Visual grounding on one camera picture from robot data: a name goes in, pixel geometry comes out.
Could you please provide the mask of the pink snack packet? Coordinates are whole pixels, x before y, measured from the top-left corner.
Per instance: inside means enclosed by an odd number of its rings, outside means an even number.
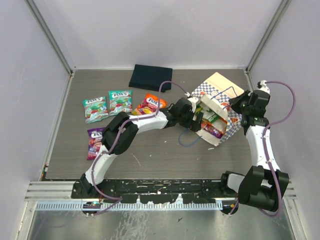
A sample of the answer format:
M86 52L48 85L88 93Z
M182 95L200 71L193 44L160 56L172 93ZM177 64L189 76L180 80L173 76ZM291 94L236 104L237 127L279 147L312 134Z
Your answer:
M223 133L220 132L219 130L217 130L216 128L214 128L213 126L211 125L206 125L204 127L204 130L208 133L210 133L211 135L213 135L214 137L218 138L218 139L221 139L222 136L223 136Z
M88 161L94 160L100 151L102 145L101 141L103 138L104 127L92 128L87 130L89 140L88 140L88 151L86 159Z

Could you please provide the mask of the checkered paper bag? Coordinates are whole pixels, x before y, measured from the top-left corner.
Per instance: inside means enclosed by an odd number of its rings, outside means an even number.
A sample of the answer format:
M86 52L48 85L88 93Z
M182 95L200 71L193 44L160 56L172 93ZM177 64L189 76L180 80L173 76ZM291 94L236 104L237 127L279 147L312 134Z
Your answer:
M202 126L196 134L207 143L217 147L240 130L242 116L232 110L229 99L238 97L242 93L244 93L244 90L241 87L218 72L215 72L196 87L190 94L200 99L198 105L206 110L214 111L219 119L227 124L226 131L221 139L202 129Z

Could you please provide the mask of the orange snack packet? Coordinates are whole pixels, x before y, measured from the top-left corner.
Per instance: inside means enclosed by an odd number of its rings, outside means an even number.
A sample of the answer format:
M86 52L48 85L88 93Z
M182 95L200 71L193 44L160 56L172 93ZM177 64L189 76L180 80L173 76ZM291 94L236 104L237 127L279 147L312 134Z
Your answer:
M167 102L153 94L147 93L143 101L131 112L134 116L153 114L158 109L167 106Z

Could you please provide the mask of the green tea snack packet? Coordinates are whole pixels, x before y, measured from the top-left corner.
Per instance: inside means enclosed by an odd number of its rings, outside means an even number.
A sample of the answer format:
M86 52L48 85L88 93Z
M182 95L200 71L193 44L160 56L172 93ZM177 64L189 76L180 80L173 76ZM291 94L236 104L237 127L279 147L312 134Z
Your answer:
M200 105L197 105L195 114L199 115L200 113L203 113L202 121L206 122L209 125L212 125L214 122L216 122L220 117L211 109L207 110Z

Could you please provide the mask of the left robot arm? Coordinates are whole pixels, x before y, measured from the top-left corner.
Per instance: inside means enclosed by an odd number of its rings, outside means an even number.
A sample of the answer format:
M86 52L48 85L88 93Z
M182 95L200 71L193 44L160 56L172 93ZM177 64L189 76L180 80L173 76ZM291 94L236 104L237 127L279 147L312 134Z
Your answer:
M101 147L90 168L73 184L73 199L99 198L120 201L122 198L107 195L103 189L104 176L115 158L128 150L136 135L176 126L197 132L201 129L203 114L196 116L200 103L197 97L182 97L169 107L158 108L154 113L128 115L120 112L102 132Z

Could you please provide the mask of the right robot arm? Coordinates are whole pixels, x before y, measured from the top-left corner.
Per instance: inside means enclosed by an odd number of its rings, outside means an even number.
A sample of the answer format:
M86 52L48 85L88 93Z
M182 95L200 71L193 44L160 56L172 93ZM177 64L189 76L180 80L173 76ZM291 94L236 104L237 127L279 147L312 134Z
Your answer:
M241 126L249 143L252 166L246 175L226 171L219 191L225 197L237 195L240 204L275 215L289 184L289 175L281 172L270 142L270 123L265 117L270 101L269 90L246 90L228 102L241 115Z

